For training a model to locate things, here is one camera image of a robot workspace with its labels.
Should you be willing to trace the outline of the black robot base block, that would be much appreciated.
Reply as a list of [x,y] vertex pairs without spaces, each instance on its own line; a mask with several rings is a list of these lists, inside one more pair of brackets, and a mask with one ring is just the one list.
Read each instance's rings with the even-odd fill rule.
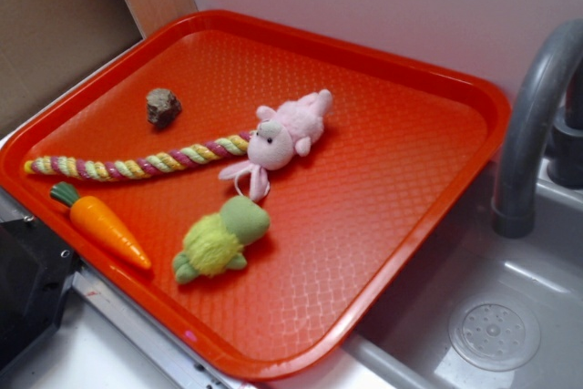
[[60,327],[79,258],[43,221],[1,224],[1,373]]

